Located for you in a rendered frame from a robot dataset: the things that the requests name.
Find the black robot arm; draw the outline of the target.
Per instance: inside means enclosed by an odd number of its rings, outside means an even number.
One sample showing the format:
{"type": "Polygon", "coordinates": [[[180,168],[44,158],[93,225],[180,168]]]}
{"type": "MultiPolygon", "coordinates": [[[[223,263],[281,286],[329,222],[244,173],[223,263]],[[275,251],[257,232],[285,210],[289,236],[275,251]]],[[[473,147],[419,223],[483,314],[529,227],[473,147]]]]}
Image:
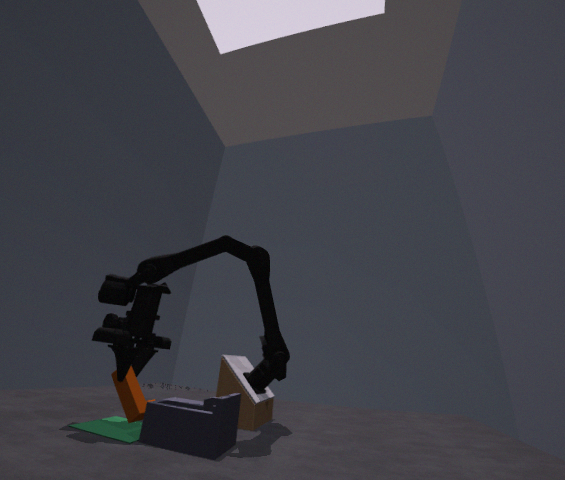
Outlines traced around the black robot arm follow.
{"type": "Polygon", "coordinates": [[[135,299],[133,306],[158,311],[162,294],[171,294],[171,292],[166,282],[161,285],[154,283],[177,269],[223,252],[246,261],[255,283],[264,325],[264,336],[259,337],[264,359],[253,371],[244,372],[243,375],[255,393],[266,394],[266,386],[274,379],[281,381],[286,378],[290,353],[279,330],[269,282],[270,256],[264,248],[257,245],[248,246],[228,235],[223,235],[180,253],[145,259],[139,263],[137,273],[130,278],[119,277],[111,273],[106,275],[106,280],[98,293],[98,301],[127,306],[128,302],[132,303],[135,299]],[[143,283],[148,285],[140,286],[143,283]]]}

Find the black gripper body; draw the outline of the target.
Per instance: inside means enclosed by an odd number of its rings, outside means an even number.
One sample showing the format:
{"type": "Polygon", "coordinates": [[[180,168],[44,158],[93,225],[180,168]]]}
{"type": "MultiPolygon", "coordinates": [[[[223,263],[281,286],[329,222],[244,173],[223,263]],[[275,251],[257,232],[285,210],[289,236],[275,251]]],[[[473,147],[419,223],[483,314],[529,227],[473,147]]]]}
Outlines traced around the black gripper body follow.
{"type": "Polygon", "coordinates": [[[112,343],[114,346],[124,346],[144,349],[170,349],[170,338],[159,337],[153,334],[154,321],[159,320],[157,310],[132,306],[131,311],[126,312],[130,316],[126,331],[117,328],[99,327],[93,334],[91,341],[112,343]],[[132,336],[134,338],[132,338],[132,336]],[[141,340],[139,340],[142,338],[141,340]]]}

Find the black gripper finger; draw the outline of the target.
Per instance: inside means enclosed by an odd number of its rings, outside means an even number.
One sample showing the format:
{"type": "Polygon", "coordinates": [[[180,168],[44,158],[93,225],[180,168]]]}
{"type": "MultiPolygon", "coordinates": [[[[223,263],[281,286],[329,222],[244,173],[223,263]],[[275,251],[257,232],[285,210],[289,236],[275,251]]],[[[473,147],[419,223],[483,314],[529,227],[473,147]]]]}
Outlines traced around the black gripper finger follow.
{"type": "Polygon", "coordinates": [[[146,366],[148,361],[155,355],[155,352],[158,352],[158,350],[138,348],[138,351],[135,354],[136,356],[131,363],[132,368],[135,372],[136,378],[137,378],[137,375],[139,373],[141,373],[143,367],[146,366]]]}
{"type": "Polygon", "coordinates": [[[108,345],[111,347],[113,352],[115,353],[115,359],[117,364],[117,381],[124,381],[125,376],[128,374],[128,370],[131,367],[131,363],[135,358],[135,354],[138,351],[138,348],[130,348],[124,346],[114,346],[108,345]]]}

